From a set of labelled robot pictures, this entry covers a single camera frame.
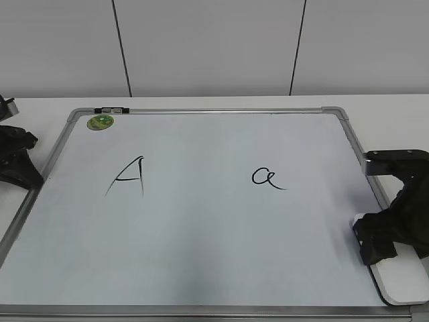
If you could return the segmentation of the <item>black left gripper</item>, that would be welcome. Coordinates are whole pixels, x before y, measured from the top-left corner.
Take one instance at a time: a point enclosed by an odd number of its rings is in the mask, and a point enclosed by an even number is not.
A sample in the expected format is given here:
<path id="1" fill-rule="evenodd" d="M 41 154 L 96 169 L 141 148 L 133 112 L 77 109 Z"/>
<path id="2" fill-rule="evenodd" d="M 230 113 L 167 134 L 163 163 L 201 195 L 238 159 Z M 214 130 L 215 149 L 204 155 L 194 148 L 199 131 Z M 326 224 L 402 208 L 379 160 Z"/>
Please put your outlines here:
<path id="1" fill-rule="evenodd" d="M 1 126 L 1 182 L 23 189 L 40 189 L 44 178 L 34 166 L 28 150 L 38 142 L 36 136 L 20 127 Z"/>

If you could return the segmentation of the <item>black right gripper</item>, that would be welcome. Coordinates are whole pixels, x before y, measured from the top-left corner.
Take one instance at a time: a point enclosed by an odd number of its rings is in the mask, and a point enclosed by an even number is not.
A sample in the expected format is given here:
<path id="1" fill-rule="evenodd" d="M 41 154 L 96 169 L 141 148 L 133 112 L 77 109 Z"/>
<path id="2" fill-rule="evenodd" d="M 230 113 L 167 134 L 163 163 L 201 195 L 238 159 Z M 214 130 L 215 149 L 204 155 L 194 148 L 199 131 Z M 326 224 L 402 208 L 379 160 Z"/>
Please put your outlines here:
<path id="1" fill-rule="evenodd" d="M 412 246 L 420 259 L 428 257 L 428 172 L 401 177 L 404 186 L 391 205 L 366 213 L 353 225 L 366 266 L 394 258 L 394 243 Z"/>

